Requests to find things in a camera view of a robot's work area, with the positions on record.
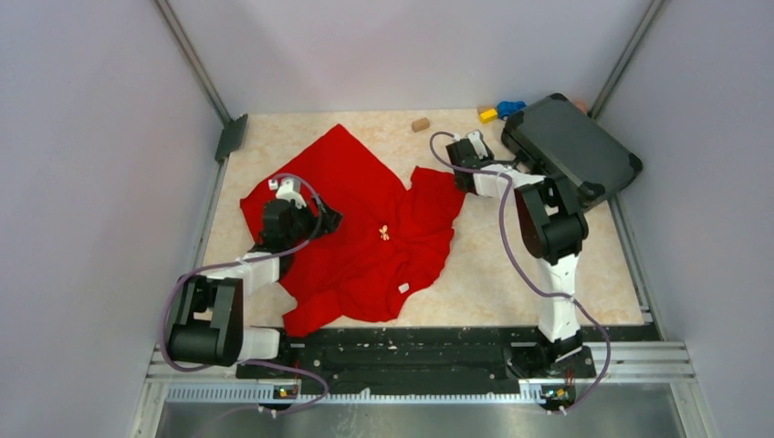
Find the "black corner bracket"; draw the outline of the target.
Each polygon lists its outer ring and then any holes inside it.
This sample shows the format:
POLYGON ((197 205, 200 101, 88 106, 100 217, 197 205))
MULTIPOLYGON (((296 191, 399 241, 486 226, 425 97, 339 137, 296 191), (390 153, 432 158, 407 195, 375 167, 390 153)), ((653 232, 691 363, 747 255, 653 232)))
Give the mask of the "black corner bracket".
POLYGON ((221 131, 214 159, 223 162, 232 152, 241 148, 246 136, 249 115, 242 114, 237 119, 226 123, 221 131))

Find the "brown wooden block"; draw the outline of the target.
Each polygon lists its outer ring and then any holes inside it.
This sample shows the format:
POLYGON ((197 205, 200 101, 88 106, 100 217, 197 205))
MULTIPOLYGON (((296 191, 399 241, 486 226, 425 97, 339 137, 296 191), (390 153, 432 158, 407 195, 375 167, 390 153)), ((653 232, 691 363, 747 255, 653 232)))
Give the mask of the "brown wooden block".
POLYGON ((431 126, 431 121, 427 118, 420 118, 414 120, 411 124, 411 129, 414 133, 418 133, 424 130, 428 130, 431 126))

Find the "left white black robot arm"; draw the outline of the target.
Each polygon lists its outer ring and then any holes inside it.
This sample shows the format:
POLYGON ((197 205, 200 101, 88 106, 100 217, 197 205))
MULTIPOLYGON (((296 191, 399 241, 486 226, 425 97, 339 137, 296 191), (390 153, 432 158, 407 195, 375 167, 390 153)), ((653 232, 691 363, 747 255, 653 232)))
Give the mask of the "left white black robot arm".
POLYGON ((178 280, 161 330, 162 355, 174 369, 194 372, 248 360, 257 360, 271 377, 291 369, 293 354, 280 344, 279 330, 245 323, 246 295, 282 279, 295 252, 334 233, 343 215, 320 199, 277 199, 266 203, 261 213, 262 228, 248 253, 178 280))

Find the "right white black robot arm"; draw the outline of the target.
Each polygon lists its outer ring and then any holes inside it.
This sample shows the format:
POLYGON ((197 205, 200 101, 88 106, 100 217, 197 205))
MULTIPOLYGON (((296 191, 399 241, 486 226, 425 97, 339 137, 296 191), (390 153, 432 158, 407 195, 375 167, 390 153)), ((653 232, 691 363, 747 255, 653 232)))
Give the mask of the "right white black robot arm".
POLYGON ((576 315, 576 270, 589 227, 570 181, 521 172, 495 160, 474 131, 446 147, 455 184, 466 192, 513 203, 523 245, 536 260, 541 310, 537 341, 512 354, 513 373, 525 378, 589 379, 596 375, 576 315))

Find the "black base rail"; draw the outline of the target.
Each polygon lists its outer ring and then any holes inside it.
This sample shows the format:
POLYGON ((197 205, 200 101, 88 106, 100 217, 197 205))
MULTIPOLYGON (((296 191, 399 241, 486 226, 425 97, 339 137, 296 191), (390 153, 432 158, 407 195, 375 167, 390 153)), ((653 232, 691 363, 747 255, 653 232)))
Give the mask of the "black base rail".
POLYGON ((607 346, 582 328, 581 352, 553 362, 534 327, 323 328, 283 336, 269 367, 239 365, 239 379, 291 379, 308 394, 369 391, 380 396, 519 392, 520 380, 590 379, 622 363, 625 342, 653 341, 654 328, 612 326, 607 346))

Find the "red t-shirt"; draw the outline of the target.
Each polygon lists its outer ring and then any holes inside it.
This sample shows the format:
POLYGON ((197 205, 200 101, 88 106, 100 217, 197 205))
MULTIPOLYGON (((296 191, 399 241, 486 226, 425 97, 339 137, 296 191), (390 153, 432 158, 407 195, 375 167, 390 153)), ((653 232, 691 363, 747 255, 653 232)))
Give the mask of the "red t-shirt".
POLYGON ((295 254, 280 285, 297 301, 283 317, 305 337, 340 317, 386 322, 430 287, 451 252, 465 195, 448 172, 415 167, 409 186, 338 124, 280 168, 306 180, 343 214, 335 233, 295 254), (387 225, 389 241, 380 238, 387 225), (408 283, 400 294, 398 286, 408 283))

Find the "yellow toy block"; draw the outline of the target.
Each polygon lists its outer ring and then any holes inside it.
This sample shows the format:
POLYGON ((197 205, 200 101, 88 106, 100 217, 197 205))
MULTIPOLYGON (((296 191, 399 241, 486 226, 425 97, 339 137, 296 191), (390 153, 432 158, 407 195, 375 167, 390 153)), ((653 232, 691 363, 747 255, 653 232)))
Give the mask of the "yellow toy block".
POLYGON ((496 108, 481 109, 478 112, 478 119, 481 124, 488 124, 498 119, 498 112, 496 108))

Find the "dark grey carrying case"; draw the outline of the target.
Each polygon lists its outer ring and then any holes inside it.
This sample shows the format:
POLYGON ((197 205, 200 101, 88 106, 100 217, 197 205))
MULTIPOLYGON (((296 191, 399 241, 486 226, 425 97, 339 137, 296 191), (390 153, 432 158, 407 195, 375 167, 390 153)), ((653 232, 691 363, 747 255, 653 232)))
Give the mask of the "dark grey carrying case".
POLYGON ((628 187, 642 160, 561 93, 506 118, 501 142, 537 174, 564 174, 589 211, 628 187))

